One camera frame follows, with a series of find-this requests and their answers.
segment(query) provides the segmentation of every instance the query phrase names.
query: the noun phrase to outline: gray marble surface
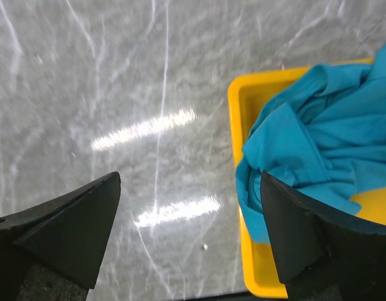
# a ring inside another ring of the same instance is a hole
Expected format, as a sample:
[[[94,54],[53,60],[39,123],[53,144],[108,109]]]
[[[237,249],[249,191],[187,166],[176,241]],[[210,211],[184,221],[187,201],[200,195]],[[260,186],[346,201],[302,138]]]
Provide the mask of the gray marble surface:
[[[0,216],[117,170],[90,301],[243,291],[229,83],[385,39],[386,0],[0,0]]]

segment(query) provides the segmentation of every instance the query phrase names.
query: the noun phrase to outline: marble table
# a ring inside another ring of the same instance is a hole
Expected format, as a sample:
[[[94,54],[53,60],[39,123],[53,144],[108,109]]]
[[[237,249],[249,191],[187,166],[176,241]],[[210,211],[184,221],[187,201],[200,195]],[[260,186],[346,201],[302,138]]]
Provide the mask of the marble table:
[[[386,0],[0,0],[0,216],[119,171],[90,301],[244,291],[228,85],[385,40]]]

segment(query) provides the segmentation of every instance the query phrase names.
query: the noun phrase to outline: cloth fold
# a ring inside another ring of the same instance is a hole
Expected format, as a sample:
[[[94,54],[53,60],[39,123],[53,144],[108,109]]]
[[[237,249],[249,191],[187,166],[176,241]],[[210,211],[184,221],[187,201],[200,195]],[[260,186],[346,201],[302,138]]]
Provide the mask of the cloth fold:
[[[266,103],[236,168],[250,236],[268,243],[260,180],[264,171],[346,213],[349,199],[386,187],[386,44],[374,64],[317,65]]]

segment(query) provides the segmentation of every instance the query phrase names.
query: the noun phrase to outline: yellow tray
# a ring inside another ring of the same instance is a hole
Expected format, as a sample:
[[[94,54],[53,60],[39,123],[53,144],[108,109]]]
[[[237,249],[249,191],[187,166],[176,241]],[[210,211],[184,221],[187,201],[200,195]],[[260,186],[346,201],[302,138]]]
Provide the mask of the yellow tray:
[[[364,59],[343,63],[371,62],[372,59]],[[243,157],[242,146],[249,130],[264,104],[302,77],[309,68],[243,75],[230,84],[228,102],[235,168]],[[357,216],[386,224],[386,188],[359,194],[353,200],[362,205]],[[248,290],[258,297],[287,298],[285,286],[278,280],[271,246],[251,240],[240,208],[239,224],[244,282]]]

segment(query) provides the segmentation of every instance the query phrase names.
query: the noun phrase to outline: crumpled cloth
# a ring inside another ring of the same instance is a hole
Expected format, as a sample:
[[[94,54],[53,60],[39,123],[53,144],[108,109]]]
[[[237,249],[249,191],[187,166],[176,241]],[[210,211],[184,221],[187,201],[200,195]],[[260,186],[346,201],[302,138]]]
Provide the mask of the crumpled cloth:
[[[253,241],[269,243],[261,174],[349,214],[349,199],[386,187],[386,44],[374,64],[317,65],[262,109],[236,168]]]

